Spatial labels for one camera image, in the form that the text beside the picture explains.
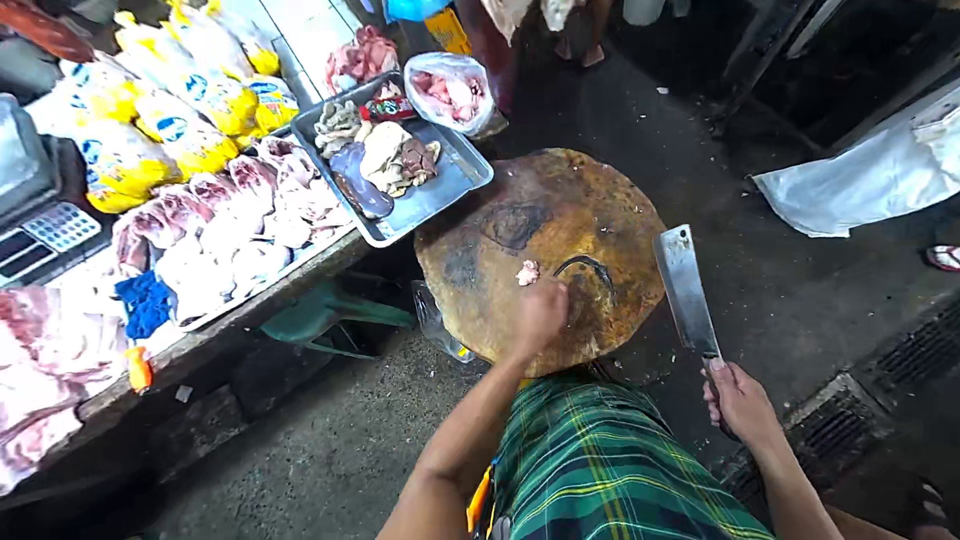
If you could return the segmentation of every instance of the metal tray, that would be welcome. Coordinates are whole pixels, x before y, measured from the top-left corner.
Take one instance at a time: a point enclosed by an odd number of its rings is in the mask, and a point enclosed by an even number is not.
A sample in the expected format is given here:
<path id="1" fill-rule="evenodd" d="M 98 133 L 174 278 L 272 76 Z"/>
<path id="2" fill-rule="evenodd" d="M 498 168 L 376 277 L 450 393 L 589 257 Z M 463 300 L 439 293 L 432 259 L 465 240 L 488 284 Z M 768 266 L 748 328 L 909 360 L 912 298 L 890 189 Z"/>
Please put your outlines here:
<path id="1" fill-rule="evenodd" d="M 403 75 L 399 71 L 391 71 L 326 101 L 344 103 L 352 100 L 359 107 L 370 101 L 373 94 L 387 81 L 393 81 L 403 88 Z M 427 122 L 422 118 L 402 120 L 400 124 L 403 129 L 424 143 L 432 140 L 440 141 L 437 176 L 424 185 L 408 187 L 402 197 L 394 199 L 394 211 L 390 215 L 379 219 L 367 219 L 362 213 L 356 211 L 333 182 L 330 167 L 326 164 L 326 160 L 317 154 L 317 147 L 313 144 L 313 139 L 316 137 L 313 125 L 320 118 L 326 101 L 295 117 L 291 122 L 291 128 L 300 145 L 317 164 L 330 188 L 352 216 L 360 233 L 373 247 L 389 246 L 420 223 L 452 205 L 468 191 L 486 185 L 493 179 L 493 168 L 463 134 Z"/>

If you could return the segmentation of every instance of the green plaid sarong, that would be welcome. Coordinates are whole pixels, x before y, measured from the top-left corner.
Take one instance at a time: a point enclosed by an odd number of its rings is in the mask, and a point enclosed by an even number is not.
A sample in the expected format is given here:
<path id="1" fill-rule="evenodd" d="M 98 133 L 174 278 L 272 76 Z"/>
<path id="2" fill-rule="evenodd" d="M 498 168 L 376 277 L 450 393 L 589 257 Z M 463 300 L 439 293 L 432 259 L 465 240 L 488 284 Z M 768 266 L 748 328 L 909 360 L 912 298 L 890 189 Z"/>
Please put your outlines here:
<path id="1" fill-rule="evenodd" d="M 570 374 L 520 390 L 494 469 L 511 538 L 773 539 L 642 392 Z"/>

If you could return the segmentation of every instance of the green stool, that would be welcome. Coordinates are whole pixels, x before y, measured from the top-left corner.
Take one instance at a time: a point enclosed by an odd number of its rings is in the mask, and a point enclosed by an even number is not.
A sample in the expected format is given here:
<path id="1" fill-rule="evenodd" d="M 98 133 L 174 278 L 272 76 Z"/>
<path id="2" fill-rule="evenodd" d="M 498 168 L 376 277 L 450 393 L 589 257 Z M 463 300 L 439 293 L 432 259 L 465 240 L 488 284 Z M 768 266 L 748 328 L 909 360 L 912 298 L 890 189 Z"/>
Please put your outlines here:
<path id="1" fill-rule="evenodd" d="M 333 346 L 333 340 L 324 334 L 342 320 L 364 321 L 395 327 L 413 328 L 417 318 L 403 309 L 390 307 L 347 294 L 334 282 L 323 282 L 299 297 L 260 329 L 277 341 L 293 343 L 314 351 L 352 356 L 367 360 L 375 356 L 343 351 Z M 340 327 L 350 343 L 356 344 L 343 327 Z"/>

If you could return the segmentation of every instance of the meat cleaver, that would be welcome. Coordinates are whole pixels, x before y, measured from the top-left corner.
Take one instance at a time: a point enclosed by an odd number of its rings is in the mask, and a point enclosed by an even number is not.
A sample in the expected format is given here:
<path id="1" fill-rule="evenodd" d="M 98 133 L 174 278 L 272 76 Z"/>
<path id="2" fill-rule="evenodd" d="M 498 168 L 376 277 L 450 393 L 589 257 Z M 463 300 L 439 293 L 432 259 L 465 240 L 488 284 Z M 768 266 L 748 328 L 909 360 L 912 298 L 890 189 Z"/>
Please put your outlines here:
<path id="1" fill-rule="evenodd" d="M 654 254 L 680 340 L 684 347 L 693 349 L 700 356 L 709 373 L 710 360 L 722 355 L 713 332 L 704 285 L 700 281 L 690 226 L 681 225 L 654 236 Z M 719 398 L 713 380 L 710 380 L 710 386 L 713 395 Z M 720 419 L 720 430 L 733 441 L 740 442 L 723 418 Z"/>

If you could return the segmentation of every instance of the round cutting board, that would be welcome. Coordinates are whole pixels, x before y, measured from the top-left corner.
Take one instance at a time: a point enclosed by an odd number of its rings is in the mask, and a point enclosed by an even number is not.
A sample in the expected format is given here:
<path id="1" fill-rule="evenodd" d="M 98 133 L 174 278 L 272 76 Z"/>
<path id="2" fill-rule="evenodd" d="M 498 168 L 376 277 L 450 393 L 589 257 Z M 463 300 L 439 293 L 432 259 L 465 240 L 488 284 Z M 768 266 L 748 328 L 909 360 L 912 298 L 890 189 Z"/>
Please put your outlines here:
<path id="1" fill-rule="evenodd" d="M 560 148 L 496 161 L 493 181 L 417 229 L 414 245 L 446 329 L 482 358 L 509 352 L 526 259 L 568 285 L 567 329 L 527 377 L 608 353 L 663 298 L 650 200 L 613 167 Z"/>

